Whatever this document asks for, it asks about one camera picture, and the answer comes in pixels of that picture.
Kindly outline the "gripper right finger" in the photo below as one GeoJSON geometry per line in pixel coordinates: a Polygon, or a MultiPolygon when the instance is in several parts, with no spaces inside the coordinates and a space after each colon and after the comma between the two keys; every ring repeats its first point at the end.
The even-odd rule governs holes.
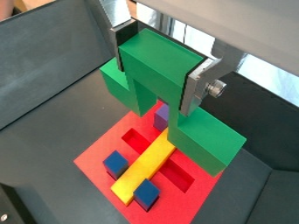
{"type": "Polygon", "coordinates": [[[181,102],[185,116],[199,107],[207,95],[214,98],[222,95],[227,84],[221,81],[221,77],[239,69],[247,56],[242,50],[219,39],[214,41],[211,55],[186,75],[181,102]]]}

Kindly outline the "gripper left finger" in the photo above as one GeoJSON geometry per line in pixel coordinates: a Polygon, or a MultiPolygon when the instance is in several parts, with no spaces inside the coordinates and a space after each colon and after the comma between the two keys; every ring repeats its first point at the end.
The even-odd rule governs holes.
{"type": "Polygon", "coordinates": [[[131,18],[127,0],[87,0],[87,3],[118,68],[125,71],[119,47],[138,34],[138,22],[131,18]]]}

